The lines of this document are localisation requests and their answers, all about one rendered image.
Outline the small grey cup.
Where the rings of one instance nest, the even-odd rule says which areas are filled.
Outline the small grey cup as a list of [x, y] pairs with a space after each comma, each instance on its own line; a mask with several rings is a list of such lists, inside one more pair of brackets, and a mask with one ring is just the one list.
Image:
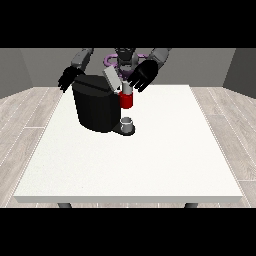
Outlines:
[[123, 117], [120, 120], [120, 124], [121, 124], [121, 131], [124, 133], [129, 133], [133, 129], [133, 121], [130, 117]]

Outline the small grey coffee pod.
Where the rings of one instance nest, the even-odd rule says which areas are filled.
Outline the small grey coffee pod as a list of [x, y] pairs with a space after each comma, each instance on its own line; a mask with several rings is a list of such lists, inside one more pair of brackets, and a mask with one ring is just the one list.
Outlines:
[[127, 81], [122, 82], [122, 93], [130, 95], [133, 92], [133, 88], [129, 85]]

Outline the black coffee machine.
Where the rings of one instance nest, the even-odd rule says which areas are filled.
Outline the black coffee machine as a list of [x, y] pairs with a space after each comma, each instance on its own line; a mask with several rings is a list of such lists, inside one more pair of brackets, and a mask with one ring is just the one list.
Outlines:
[[100, 133], [116, 132], [123, 136], [135, 133], [121, 131], [119, 93], [111, 90], [106, 78], [98, 75], [77, 76], [72, 91], [79, 122], [85, 128]]

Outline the pale grey machine lid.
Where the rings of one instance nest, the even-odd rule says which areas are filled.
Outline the pale grey machine lid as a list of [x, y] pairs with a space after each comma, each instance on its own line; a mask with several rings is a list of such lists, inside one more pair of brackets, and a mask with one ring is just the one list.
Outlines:
[[112, 91], [116, 91], [122, 84], [113, 66], [109, 66], [102, 71]]

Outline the red pod holder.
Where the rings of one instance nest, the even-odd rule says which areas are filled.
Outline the red pod holder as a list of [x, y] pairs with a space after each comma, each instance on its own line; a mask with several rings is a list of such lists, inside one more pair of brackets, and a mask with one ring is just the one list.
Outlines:
[[120, 107], [123, 109], [129, 109], [133, 106], [133, 95], [124, 94], [123, 92], [119, 93], [120, 97]]

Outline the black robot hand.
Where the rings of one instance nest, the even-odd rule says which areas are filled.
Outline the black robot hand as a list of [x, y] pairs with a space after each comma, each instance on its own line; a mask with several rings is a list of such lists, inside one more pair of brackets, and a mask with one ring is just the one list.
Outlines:
[[81, 74], [83, 74], [83, 71], [81, 69], [73, 66], [67, 67], [58, 80], [58, 87], [63, 92], [66, 92], [68, 87], [74, 82], [75, 78]]
[[131, 87], [142, 92], [157, 76], [158, 64], [154, 60], [145, 60], [140, 63], [127, 81]]

